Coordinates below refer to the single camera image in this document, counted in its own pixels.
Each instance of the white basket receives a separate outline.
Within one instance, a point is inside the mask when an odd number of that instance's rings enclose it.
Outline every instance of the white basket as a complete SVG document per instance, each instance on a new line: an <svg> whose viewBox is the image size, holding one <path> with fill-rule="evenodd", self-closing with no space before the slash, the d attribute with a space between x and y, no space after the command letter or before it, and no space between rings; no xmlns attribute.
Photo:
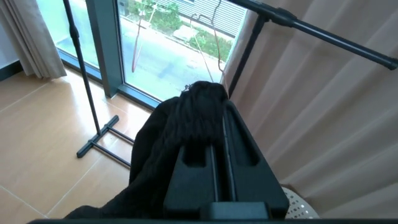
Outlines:
<svg viewBox="0 0 398 224"><path fill-rule="evenodd" d="M316 211L300 196L293 191L282 187L289 199L289 209L286 218L319 218Z"/></svg>

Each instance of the gray curtain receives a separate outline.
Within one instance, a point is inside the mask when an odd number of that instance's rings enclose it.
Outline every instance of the gray curtain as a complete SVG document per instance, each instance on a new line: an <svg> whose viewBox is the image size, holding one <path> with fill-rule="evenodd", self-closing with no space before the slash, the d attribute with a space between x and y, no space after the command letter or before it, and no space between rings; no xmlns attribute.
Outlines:
<svg viewBox="0 0 398 224"><path fill-rule="evenodd" d="M1 0L0 22L26 75L67 75L35 0Z"/></svg>
<svg viewBox="0 0 398 224"><path fill-rule="evenodd" d="M398 57L397 0L263 0ZM255 13L226 65L231 81ZM267 23L231 99L282 184L322 218L398 218L398 70Z"/></svg>

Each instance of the corrugated metal wall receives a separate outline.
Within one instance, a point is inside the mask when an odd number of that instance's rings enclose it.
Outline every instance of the corrugated metal wall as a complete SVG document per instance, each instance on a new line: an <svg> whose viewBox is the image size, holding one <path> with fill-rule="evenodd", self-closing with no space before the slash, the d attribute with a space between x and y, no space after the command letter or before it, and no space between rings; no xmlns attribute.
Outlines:
<svg viewBox="0 0 398 224"><path fill-rule="evenodd" d="M162 5L172 2L177 3L181 15L188 18L194 13L203 14L211 18L219 0L157 0L157 2ZM234 37L238 34L245 12L245 8L229 1L221 0L221 5L217 9L214 21L215 27ZM201 19L201 21L210 25L207 19Z"/></svg>

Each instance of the window pane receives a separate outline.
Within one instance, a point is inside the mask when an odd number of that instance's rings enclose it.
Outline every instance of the window pane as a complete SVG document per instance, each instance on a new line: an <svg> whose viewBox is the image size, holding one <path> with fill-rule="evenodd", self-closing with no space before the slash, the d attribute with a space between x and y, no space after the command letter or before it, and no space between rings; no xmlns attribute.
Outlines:
<svg viewBox="0 0 398 224"><path fill-rule="evenodd" d="M79 31L79 41L86 63L98 68L93 34L85 0L69 0L73 20ZM37 0L51 37L60 50L76 57L75 47L69 34L69 23L62 0Z"/></svg>
<svg viewBox="0 0 398 224"><path fill-rule="evenodd" d="M211 17L218 0L119 0L118 3L127 84L166 100L198 80L220 82L213 29L203 18L193 22L191 29L189 20L194 12ZM217 36L222 69L245 13L245 9L228 1L222 1L217 12L215 26L221 31ZM204 56L198 51L194 34Z"/></svg>

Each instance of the black garment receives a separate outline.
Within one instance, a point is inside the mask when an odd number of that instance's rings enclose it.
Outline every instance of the black garment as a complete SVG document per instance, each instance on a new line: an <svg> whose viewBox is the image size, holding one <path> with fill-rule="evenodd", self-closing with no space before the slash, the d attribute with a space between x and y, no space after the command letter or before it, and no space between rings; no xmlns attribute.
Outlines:
<svg viewBox="0 0 398 224"><path fill-rule="evenodd" d="M137 133L128 187L101 208L82 206L65 218L162 218L178 150L222 144L227 99L222 85L200 81L161 103Z"/></svg>

